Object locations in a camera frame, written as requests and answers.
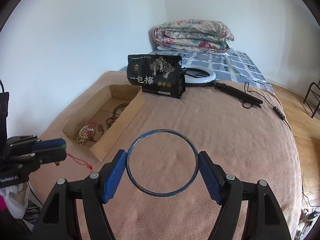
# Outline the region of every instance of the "screw head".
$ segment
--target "screw head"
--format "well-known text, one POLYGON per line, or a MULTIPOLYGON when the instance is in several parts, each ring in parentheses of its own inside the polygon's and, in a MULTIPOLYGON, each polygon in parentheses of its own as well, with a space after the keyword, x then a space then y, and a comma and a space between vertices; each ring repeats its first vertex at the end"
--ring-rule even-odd
POLYGON ((91 179, 96 179, 97 177, 99 177, 99 173, 97 173, 97 172, 93 172, 90 174, 91 179))
POLYGON ((266 185, 268 185, 267 182, 266 182, 265 180, 263 180, 263 179, 259 181, 259 184, 260 184, 261 186, 264 186, 264 187, 265 187, 266 185))
POLYGON ((65 182, 66 182, 65 179, 58 179, 58 181, 57 181, 57 183, 58 183, 59 185, 62 185, 62 184, 64 184, 65 182))
POLYGON ((235 177, 233 174, 227 174, 227 175, 226 175, 226 178, 227 178, 228 180, 234 180, 236 177, 235 177))

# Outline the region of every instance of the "tree illustration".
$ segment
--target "tree illustration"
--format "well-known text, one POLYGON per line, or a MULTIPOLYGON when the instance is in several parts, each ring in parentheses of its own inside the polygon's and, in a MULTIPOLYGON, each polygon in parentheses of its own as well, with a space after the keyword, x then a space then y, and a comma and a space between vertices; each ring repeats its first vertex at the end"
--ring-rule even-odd
POLYGON ((153 76, 156 75, 157 70, 160 72, 166 72, 163 77, 168 78, 170 72, 174 71, 174 68, 163 57, 157 58, 151 65, 150 69, 153 70, 153 76))

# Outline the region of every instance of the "floral quilt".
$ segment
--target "floral quilt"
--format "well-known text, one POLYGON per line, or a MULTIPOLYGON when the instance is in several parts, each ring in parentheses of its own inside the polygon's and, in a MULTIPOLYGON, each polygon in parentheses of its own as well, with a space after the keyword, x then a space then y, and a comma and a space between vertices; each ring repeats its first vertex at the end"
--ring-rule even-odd
POLYGON ((153 39, 168 50, 225 53, 235 38, 228 26, 218 21, 184 20, 167 22, 157 27, 153 39))

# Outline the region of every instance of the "black cable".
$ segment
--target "black cable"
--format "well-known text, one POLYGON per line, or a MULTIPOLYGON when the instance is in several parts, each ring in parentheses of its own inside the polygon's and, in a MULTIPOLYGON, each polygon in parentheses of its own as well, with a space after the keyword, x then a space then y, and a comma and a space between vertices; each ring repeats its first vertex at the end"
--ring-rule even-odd
POLYGON ((291 127, 290 127, 290 125, 288 124, 287 120, 284 119, 284 121, 286 122, 286 124, 288 125, 288 127, 289 127, 289 129, 290 129, 290 131, 291 131, 291 127))
POLYGON ((33 220, 35 220, 35 219, 34 219, 34 218, 24 218, 23 220, 29 222, 29 221, 33 221, 33 220))
POLYGON ((258 95, 260 95, 260 96, 262 96, 272 107, 274 107, 270 102, 269 102, 269 100, 268 99, 266 99, 266 97, 264 96, 264 95, 262 95, 262 94, 260 94, 259 92, 257 92, 257 91, 254 91, 254 90, 249 90, 249 81, 247 81, 246 83, 244 83, 244 92, 245 93, 247 93, 246 91, 245 91, 245 85, 246 84, 248 84, 248 87, 247 87, 247 92, 254 92, 254 93, 256 93, 256 94, 258 94, 258 95))
POLYGON ((251 107, 253 107, 253 104, 251 104, 251 106, 248 106, 248 107, 244 106, 244 104, 247 103, 247 101, 245 101, 245 100, 241 101, 239 99, 239 102, 242 103, 242 107, 245 108, 245 109, 250 109, 251 107))
POLYGON ((2 93, 4 93, 4 87, 3 87, 3 84, 1 82, 1 79, 0 79, 0 85, 1 85, 1 88, 2 88, 2 93))
POLYGON ((26 209, 26 210, 31 211, 31 210, 34 210, 34 209, 39 209, 39 207, 36 207, 36 208, 30 208, 30 209, 26 209))
POLYGON ((28 185, 29 185, 29 187, 30 187, 30 191, 31 191, 31 193, 33 194, 33 196, 34 196, 34 197, 36 198, 36 200, 43 206, 42 202, 41 202, 41 201, 37 198, 37 196, 33 193, 29 182, 28 182, 28 185))
POLYGON ((310 207, 320 207, 320 206, 311 206, 311 205, 310 205, 309 198, 306 196, 306 194, 304 193, 304 190, 303 190, 303 177, 302 177, 302 174, 301 174, 301 180, 302 180, 302 195, 307 198, 308 203, 309 203, 309 206, 310 206, 310 207))
MULTIPOLYGON (((255 73, 255 75, 256 75, 257 79, 259 79, 259 80, 262 82, 262 80, 258 77, 258 74, 255 73)), ((264 89, 267 90, 266 86, 265 86, 263 83, 257 82, 257 81, 255 81, 255 80, 253 80, 253 81, 256 82, 256 83, 258 83, 258 84, 263 85, 263 86, 264 86, 264 89)))
POLYGON ((308 219, 309 216, 307 216, 304 220, 302 220, 301 222, 299 222, 298 225, 300 225, 302 222, 306 221, 308 219))
MULTIPOLYGON (((256 93, 256 94, 258 94, 258 95, 260 95, 260 96, 262 96, 268 103, 269 103, 269 105, 271 105, 272 106, 272 108, 274 108, 274 105, 273 104, 271 104, 270 102, 269 102, 269 100, 264 96, 264 95, 262 95, 262 94, 260 94, 259 92, 257 92, 257 91, 254 91, 254 90, 249 90, 249 82, 247 81, 246 83, 244 83, 244 92, 245 93, 247 93, 247 92, 254 92, 254 93, 256 93)), ((251 106, 250 107, 245 107, 244 106, 244 103, 242 103, 242 106, 244 107, 244 108, 246 108, 246 109, 249 109, 249 108, 251 108, 251 106)), ((287 126, 289 127, 289 129, 290 129, 290 131, 291 131, 291 127, 290 127, 290 125, 289 125, 289 123, 286 121, 286 119, 284 119, 284 121, 285 121, 285 123, 287 124, 287 126)))

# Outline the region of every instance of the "power cord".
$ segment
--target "power cord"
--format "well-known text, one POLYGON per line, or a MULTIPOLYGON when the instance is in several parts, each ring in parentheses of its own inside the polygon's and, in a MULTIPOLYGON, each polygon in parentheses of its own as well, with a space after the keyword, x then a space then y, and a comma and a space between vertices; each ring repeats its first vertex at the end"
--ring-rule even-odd
POLYGON ((37 196, 33 193, 29 182, 28 182, 28 185, 29 185, 29 187, 30 187, 30 191, 31 191, 31 193, 33 194, 33 196, 34 196, 34 197, 36 198, 36 200, 43 206, 42 202, 41 202, 41 201, 37 198, 37 196))
POLYGON ((1 88, 2 88, 2 93, 4 93, 4 87, 3 87, 1 79, 0 79, 0 85, 1 85, 1 88))
MULTIPOLYGON (((282 121, 285 121, 285 123, 287 124, 287 126, 289 127, 289 129, 290 129, 290 131, 291 131, 291 127, 290 127, 289 123, 286 121, 286 119, 285 119, 285 117, 284 117, 284 114, 282 114, 281 111, 280 111, 276 106, 274 106, 273 104, 271 104, 271 103, 269 102, 269 100, 268 100, 264 95, 260 94, 260 93, 257 92, 257 91, 249 90, 249 82, 248 82, 248 81, 247 81, 246 83, 244 83, 244 92, 245 92, 245 93, 247 93, 247 92, 248 92, 248 93, 249 93, 249 92, 254 92, 254 93, 262 96, 262 97, 269 103, 269 105, 272 106, 272 110, 279 116, 279 118, 280 118, 282 121)), ((251 108, 251 107, 253 106, 253 105, 251 105, 251 106, 249 106, 249 107, 244 106, 244 103, 246 103, 246 101, 242 101, 241 103, 242 103, 242 106, 243 106, 244 108, 246 108, 246 109, 249 109, 249 108, 251 108)))
POLYGON ((311 206, 311 205, 310 205, 309 198, 306 196, 306 194, 304 193, 304 190, 303 190, 303 177, 302 177, 302 174, 301 174, 301 180, 302 180, 302 195, 307 198, 308 203, 309 203, 309 206, 310 206, 310 207, 320 207, 320 206, 311 206))

